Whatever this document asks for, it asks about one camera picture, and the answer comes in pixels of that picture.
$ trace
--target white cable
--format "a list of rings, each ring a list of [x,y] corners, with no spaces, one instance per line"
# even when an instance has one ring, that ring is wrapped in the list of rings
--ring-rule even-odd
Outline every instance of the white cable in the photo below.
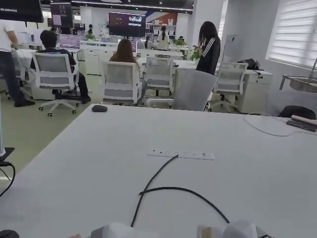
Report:
[[[274,118],[275,120],[277,120],[277,121],[279,121],[279,122],[281,122],[281,123],[283,123],[283,124],[285,124],[285,121],[280,120],[279,118],[276,118],[276,117],[271,116],[270,114],[267,114],[267,113],[264,113],[264,112],[253,112],[253,113],[246,114],[246,115],[243,117],[243,120],[244,120],[248,125],[250,125],[250,126],[253,127],[254,129],[256,129],[256,130],[258,130],[258,131],[260,131],[260,132],[263,132],[263,133],[265,133],[265,134],[272,135],[272,136],[278,136],[278,137],[288,137],[288,136],[291,136],[291,135],[296,134],[296,133],[304,133],[304,134],[310,134],[310,135],[317,136],[317,133],[311,133],[311,132],[300,131],[300,130],[298,130],[298,131],[293,131],[293,132],[291,132],[291,133],[289,133],[289,134],[286,134],[286,135],[277,135],[277,134],[269,133],[269,132],[267,132],[267,131],[264,131],[264,130],[261,130],[261,129],[257,128],[255,125],[251,124],[251,123],[246,119],[247,116],[250,116],[250,115],[253,115],[253,114],[260,114],[260,115],[269,116],[269,117],[272,117],[272,118]]]

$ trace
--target white t-shirt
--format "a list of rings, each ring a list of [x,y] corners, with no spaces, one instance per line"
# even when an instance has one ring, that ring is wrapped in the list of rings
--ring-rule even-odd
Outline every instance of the white t-shirt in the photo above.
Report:
[[[162,32],[159,32],[158,35],[158,50],[167,50],[169,43],[169,35],[167,31],[165,31],[165,39],[163,40]]]
[[[6,34],[8,31],[14,31],[13,22],[0,20],[0,51],[12,52],[11,40]]]

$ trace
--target potted plant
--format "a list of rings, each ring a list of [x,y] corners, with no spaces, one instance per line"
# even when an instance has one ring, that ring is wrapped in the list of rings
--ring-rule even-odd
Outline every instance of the potted plant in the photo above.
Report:
[[[195,61],[196,64],[198,64],[198,61],[200,59],[200,56],[202,55],[202,50],[201,48],[194,48],[193,50],[191,50],[191,56],[190,56],[190,60],[191,61]]]

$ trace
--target black bag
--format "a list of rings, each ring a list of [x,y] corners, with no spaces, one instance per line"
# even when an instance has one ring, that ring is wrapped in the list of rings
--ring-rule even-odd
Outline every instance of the black bag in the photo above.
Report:
[[[238,63],[247,63],[248,68],[251,70],[259,70],[260,69],[260,63],[258,61],[254,61],[254,59],[244,59],[242,61],[238,61]]]
[[[278,116],[280,118],[291,118],[292,115],[316,120],[316,114],[312,110],[301,106],[287,106]]]

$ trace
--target man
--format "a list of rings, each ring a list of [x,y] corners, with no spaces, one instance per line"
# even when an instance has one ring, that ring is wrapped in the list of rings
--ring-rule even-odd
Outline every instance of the man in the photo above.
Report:
[[[14,61],[12,58],[12,47],[18,48],[18,40],[14,33],[13,23],[0,20],[0,73],[3,75],[9,95],[14,101],[14,106],[25,107],[34,105],[34,102],[25,99],[20,91],[20,84],[15,76]]]
[[[53,31],[45,30],[40,35],[41,41],[45,47],[45,50],[37,51],[39,53],[47,53],[47,54],[65,54],[68,55],[69,63],[72,68],[74,69],[74,66],[76,65],[76,61],[74,60],[73,56],[68,52],[67,50],[56,49],[57,44],[57,35]],[[31,61],[31,68],[35,69],[35,65],[33,62],[33,59]],[[85,76],[82,73],[79,73],[79,79],[78,79],[78,86],[80,90],[80,96],[81,96],[81,102],[82,104],[86,104],[91,101],[90,97],[88,96],[88,88]]]

